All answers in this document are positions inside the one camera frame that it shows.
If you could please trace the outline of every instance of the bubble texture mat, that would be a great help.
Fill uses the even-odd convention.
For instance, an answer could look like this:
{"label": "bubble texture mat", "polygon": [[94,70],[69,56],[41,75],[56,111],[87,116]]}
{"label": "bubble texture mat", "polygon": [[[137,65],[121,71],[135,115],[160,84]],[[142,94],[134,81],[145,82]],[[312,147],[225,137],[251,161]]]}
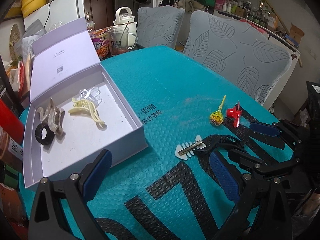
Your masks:
{"label": "bubble texture mat", "polygon": [[[252,155],[272,164],[289,160],[292,151],[279,138],[249,129],[253,120],[276,118],[252,98],[215,72],[164,46],[125,53],[101,62],[144,123],[149,147],[113,167],[88,207],[110,239],[211,239],[232,210],[209,155],[175,156],[178,144],[200,135],[233,135],[246,142]],[[227,95],[222,112],[237,101],[243,108],[241,125],[225,119],[213,127],[209,115]],[[25,122],[27,113],[21,119]],[[221,154],[232,163],[227,152]],[[20,190],[30,215],[34,193]],[[75,236],[83,238],[65,200],[65,213]],[[257,209],[252,210],[253,222]]]}

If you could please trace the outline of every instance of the open gift box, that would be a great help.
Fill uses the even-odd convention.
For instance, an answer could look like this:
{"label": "open gift box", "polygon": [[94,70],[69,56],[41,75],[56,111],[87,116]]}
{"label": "open gift box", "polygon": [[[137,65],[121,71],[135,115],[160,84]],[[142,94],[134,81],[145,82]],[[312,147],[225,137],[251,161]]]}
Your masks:
{"label": "open gift box", "polygon": [[[26,188],[35,191],[42,177],[61,180],[79,173],[102,149],[111,151],[114,166],[148,146],[141,121],[101,66],[84,18],[50,31],[32,47],[36,57],[23,144]],[[71,99],[92,87],[99,87],[102,102],[97,111],[107,127],[100,127],[89,115],[68,113]],[[50,98],[65,110],[65,134],[44,146],[35,138],[40,124],[36,110],[46,109]]]}

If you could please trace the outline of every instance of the glass mug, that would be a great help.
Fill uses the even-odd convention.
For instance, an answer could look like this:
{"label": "glass mug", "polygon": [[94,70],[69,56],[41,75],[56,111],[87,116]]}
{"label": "glass mug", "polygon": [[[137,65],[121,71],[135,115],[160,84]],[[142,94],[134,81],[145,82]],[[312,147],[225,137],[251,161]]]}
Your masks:
{"label": "glass mug", "polygon": [[[128,46],[129,35],[132,35],[135,39],[134,45]],[[116,56],[125,52],[128,52],[129,49],[133,49],[138,41],[138,37],[134,33],[129,33],[129,28],[111,28],[108,30],[107,34],[109,50],[112,56]]]}

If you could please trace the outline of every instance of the beige hair claw clip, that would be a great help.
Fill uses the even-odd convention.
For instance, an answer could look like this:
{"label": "beige hair claw clip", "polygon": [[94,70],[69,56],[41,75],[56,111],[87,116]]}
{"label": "beige hair claw clip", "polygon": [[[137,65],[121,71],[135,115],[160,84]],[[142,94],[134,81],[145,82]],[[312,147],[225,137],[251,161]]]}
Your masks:
{"label": "beige hair claw clip", "polygon": [[74,104],[73,108],[68,111],[69,114],[85,112],[86,114],[90,114],[91,118],[100,126],[105,125],[105,122],[100,119],[94,103],[87,99],[77,100],[76,98],[72,98],[72,102]]}
{"label": "beige hair claw clip", "polygon": [[45,111],[42,107],[39,107],[36,112],[40,114],[41,123],[48,124],[49,129],[53,131],[54,134],[59,136],[63,134],[61,115],[64,113],[64,110],[63,108],[56,107],[52,98],[50,98]]}

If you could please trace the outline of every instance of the blue gripper pad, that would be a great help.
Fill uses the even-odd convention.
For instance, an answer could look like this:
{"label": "blue gripper pad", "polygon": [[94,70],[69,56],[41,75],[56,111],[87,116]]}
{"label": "blue gripper pad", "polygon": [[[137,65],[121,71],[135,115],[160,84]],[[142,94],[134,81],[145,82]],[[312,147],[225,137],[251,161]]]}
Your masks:
{"label": "blue gripper pad", "polygon": [[280,131],[278,130],[278,128],[270,124],[263,124],[260,122],[251,122],[250,129],[255,132],[259,132],[259,133],[273,136],[273,137],[280,135]]}
{"label": "blue gripper pad", "polygon": [[215,152],[210,154],[209,163],[228,200],[237,203],[240,199],[239,186]]}
{"label": "blue gripper pad", "polygon": [[92,200],[96,195],[105,175],[109,171],[112,164],[112,154],[106,151],[101,160],[95,165],[91,174],[83,184],[82,198],[85,203]]}

